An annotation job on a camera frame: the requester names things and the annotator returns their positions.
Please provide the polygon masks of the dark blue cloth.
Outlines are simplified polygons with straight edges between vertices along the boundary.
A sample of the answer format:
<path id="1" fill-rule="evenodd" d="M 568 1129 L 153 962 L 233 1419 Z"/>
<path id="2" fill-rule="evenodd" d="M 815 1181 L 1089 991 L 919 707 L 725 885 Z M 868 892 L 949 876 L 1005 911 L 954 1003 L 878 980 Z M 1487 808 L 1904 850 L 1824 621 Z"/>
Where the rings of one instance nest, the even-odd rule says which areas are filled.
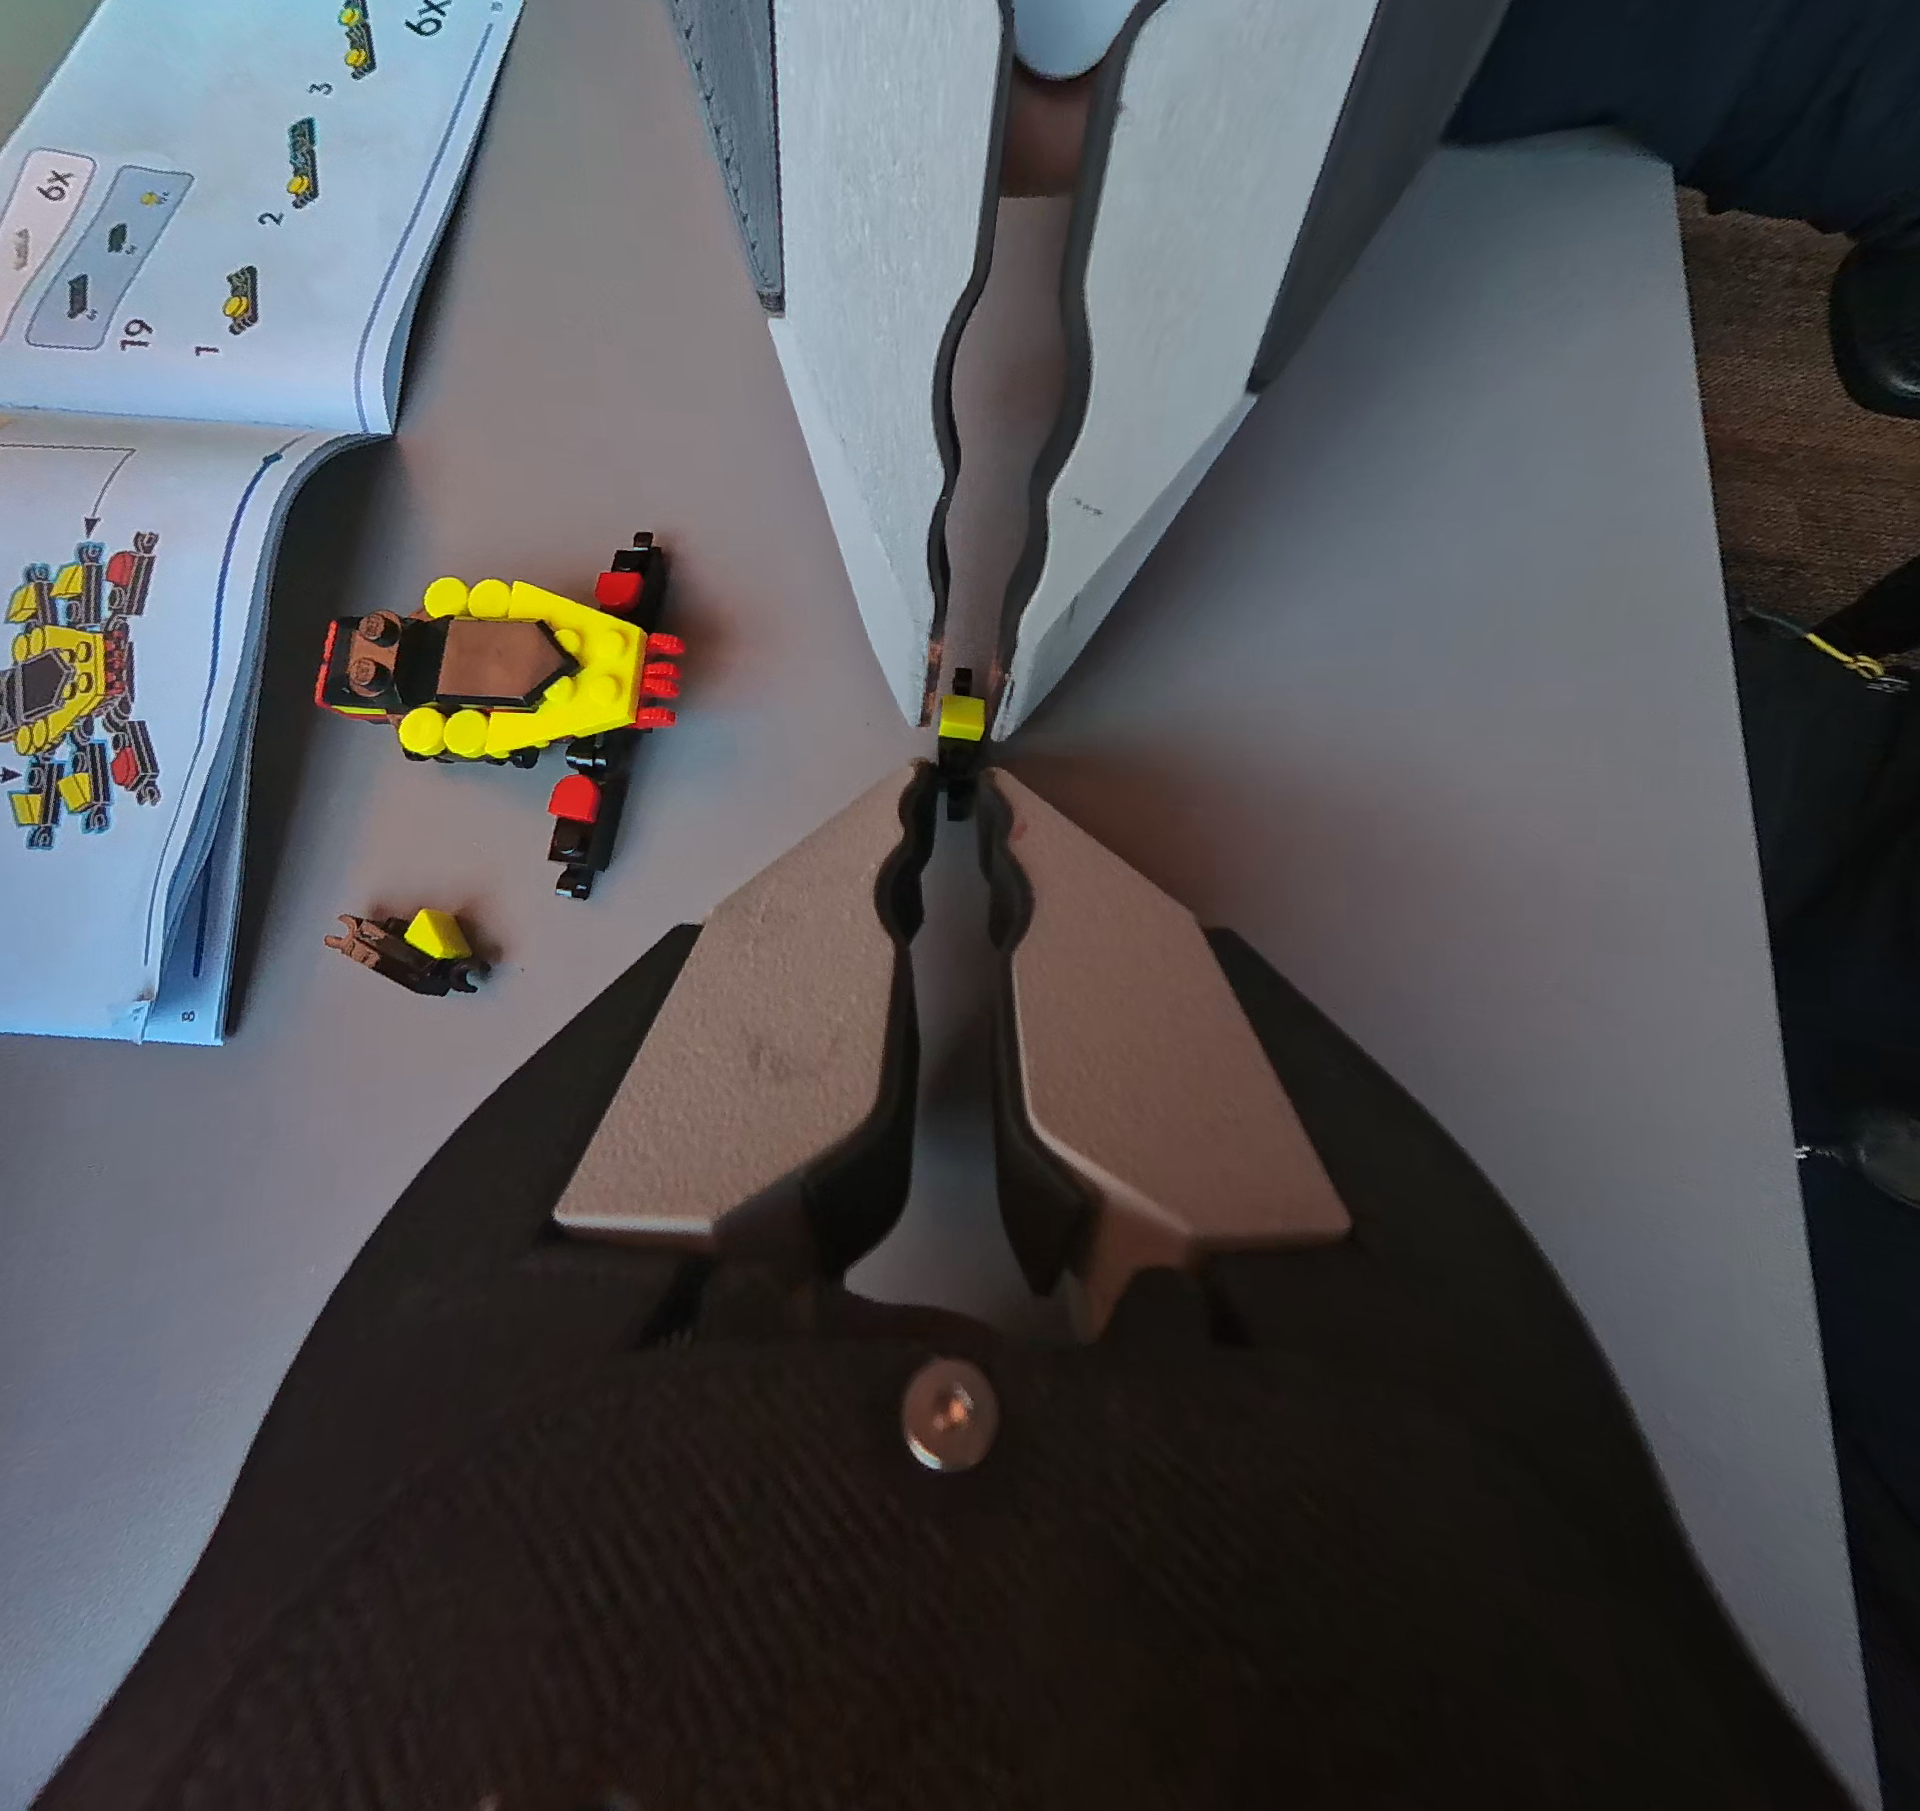
<path id="1" fill-rule="evenodd" d="M 1917 0 L 1513 0 L 1448 140 L 1597 124 L 1712 209 L 1916 243 Z"/>

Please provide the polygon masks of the black lego leg yellow slope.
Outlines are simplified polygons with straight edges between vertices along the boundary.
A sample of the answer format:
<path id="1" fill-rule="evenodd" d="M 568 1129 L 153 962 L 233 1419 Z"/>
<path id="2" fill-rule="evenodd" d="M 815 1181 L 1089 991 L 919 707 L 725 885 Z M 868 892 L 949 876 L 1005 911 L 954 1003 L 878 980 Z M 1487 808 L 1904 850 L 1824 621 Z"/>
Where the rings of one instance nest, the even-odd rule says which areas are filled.
<path id="1" fill-rule="evenodd" d="M 477 995 L 492 975 L 454 911 L 420 909 L 415 917 L 385 919 L 342 915 L 339 925 L 336 935 L 324 937 L 331 952 L 420 997 Z"/>

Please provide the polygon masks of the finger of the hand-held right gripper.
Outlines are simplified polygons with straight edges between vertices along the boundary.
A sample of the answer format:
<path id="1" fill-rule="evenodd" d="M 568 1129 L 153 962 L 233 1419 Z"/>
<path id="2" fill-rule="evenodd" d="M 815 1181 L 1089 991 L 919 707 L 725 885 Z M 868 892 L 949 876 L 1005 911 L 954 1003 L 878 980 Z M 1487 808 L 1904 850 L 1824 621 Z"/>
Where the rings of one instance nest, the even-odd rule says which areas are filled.
<path id="1" fill-rule="evenodd" d="M 1006 0 L 772 0 L 772 32 L 769 334 L 878 666 L 924 726 L 962 466 L 952 379 L 997 241 Z"/>
<path id="2" fill-rule="evenodd" d="M 1246 422 L 1381 0 L 1157 0 L 1069 241 L 1077 383 L 1036 469 L 1035 582 L 1010 590 L 997 733 L 1018 730 Z"/>

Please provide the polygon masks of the lego instruction booklet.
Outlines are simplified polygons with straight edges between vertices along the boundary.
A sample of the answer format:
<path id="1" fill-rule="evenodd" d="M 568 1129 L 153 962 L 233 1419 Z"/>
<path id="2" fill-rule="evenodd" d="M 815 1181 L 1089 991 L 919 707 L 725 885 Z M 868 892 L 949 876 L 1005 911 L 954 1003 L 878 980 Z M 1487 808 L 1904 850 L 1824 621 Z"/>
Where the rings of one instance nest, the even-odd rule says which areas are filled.
<path id="1" fill-rule="evenodd" d="M 6 144 L 6 1034 L 222 1044 L 281 524 L 397 432 L 522 12 L 103 0 Z"/>

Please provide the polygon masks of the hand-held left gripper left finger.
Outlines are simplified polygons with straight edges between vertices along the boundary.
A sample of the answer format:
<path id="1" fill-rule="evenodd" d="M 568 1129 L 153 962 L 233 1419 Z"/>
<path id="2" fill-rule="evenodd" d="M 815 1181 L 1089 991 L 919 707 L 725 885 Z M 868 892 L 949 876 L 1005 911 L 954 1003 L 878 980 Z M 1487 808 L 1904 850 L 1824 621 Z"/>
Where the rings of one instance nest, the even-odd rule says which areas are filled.
<path id="1" fill-rule="evenodd" d="M 899 1224 L 919 1090 L 924 765 L 723 899 L 588 1140 L 573 1239 L 840 1277 Z"/>

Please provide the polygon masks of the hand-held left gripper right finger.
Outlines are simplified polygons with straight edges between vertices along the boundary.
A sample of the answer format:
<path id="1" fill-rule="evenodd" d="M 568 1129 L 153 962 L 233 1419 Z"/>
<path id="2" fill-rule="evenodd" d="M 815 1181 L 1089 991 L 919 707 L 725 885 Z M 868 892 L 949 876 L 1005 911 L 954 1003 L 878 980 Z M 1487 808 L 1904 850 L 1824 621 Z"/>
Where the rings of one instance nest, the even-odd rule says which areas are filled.
<path id="1" fill-rule="evenodd" d="M 1204 925 L 1021 785 L 976 788 L 1002 1225 L 1074 1343 L 1154 1272 L 1318 1254 L 1352 1213 Z"/>

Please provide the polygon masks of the small yellow black lego piece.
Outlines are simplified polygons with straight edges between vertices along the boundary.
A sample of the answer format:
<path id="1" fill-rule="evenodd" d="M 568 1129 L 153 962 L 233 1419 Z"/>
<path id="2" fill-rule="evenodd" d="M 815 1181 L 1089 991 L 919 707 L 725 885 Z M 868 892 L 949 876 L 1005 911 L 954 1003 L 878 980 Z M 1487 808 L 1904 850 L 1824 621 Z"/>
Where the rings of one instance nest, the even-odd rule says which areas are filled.
<path id="1" fill-rule="evenodd" d="M 972 819 L 976 777 L 990 742 L 986 699 L 976 696 L 976 672 L 956 668 L 936 712 L 936 754 L 945 811 L 952 823 Z"/>

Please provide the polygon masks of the yellow red black lego model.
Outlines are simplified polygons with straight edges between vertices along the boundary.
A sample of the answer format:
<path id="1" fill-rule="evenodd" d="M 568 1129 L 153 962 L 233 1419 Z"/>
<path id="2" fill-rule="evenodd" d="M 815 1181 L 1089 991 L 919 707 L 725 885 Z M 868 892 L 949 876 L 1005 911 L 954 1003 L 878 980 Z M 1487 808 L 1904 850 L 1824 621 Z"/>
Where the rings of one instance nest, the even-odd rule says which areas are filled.
<path id="1" fill-rule="evenodd" d="M 669 554 L 637 534 L 591 598 L 433 579 L 412 613 L 329 626 L 315 706 L 388 727 L 412 762 L 535 769 L 554 753 L 548 860 L 583 901 L 614 863 L 636 744 L 676 726 L 686 643 L 660 627 Z"/>

